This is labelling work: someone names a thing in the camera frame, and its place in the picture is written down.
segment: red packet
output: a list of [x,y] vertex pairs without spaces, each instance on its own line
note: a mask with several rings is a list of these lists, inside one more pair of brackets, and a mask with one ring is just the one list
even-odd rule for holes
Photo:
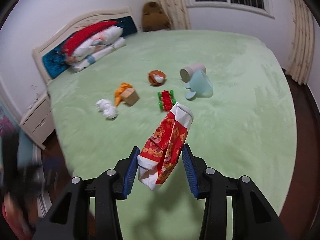
[[147,140],[140,155],[139,181],[158,189],[176,166],[193,121],[189,108],[176,103]]

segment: window sill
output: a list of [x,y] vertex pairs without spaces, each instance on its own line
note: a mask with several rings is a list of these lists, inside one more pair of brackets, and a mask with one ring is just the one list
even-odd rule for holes
[[242,5],[242,4],[229,4],[227,2],[196,2],[194,4],[188,4],[187,8],[197,8],[197,7],[215,7],[215,8],[229,8],[229,9],[236,9],[236,10],[241,10],[241,11],[247,11],[247,12],[252,12],[256,14],[260,14],[272,19],[275,19],[275,17],[268,13],[266,10],[260,9],[260,8],[255,8],[247,5]]

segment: bed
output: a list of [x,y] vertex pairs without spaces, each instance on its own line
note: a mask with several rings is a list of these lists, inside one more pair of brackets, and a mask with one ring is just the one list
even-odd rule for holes
[[[126,17],[133,19],[129,8],[80,16],[33,51],[73,176],[96,177],[126,158],[133,146],[141,149],[166,115],[159,110],[157,92],[174,90],[177,102],[194,114],[186,140],[193,154],[225,176],[250,176],[279,214],[295,162],[295,112],[279,63],[257,38],[194,30],[139,33],[136,28],[125,37],[125,47],[79,73],[66,69],[50,78],[42,62],[46,53],[80,27]],[[179,70],[195,62],[206,66],[213,95],[187,100]],[[164,85],[149,84],[151,70],[167,75]],[[121,82],[132,84],[140,99],[131,107],[121,103],[118,117],[107,120],[95,103],[113,100]],[[190,193],[182,160],[159,191],[150,191],[136,179],[132,194],[117,205],[124,239],[199,237],[204,201]],[[229,217],[227,239],[231,238]]]

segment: cream headboard frame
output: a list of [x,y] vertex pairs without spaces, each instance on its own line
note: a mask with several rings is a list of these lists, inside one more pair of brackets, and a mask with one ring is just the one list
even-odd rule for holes
[[54,49],[58,46],[61,42],[63,42],[66,38],[68,38],[72,33],[81,30],[82,28],[103,21],[103,20],[110,20],[110,19],[117,19],[130,16],[139,32],[139,29],[134,21],[132,16],[132,12],[129,7],[119,9],[119,10],[100,10],[100,11],[93,11],[90,13],[83,14],[69,23],[67,23],[64,27],[62,27],[57,33],[52,36],[48,41],[42,44],[39,47],[36,47],[32,50],[32,56],[36,65],[39,69],[41,76],[44,79],[46,85],[48,85],[52,78],[48,74],[46,68],[43,65],[42,57],[48,53],[50,50]]

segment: drawer handle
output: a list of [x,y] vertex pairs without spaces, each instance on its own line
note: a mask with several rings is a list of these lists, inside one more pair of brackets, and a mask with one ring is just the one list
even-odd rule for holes
[[38,127],[40,127],[41,125],[44,124],[44,121],[45,121],[46,118],[47,118],[47,117],[45,117],[45,118],[41,121],[41,123],[38,125]]

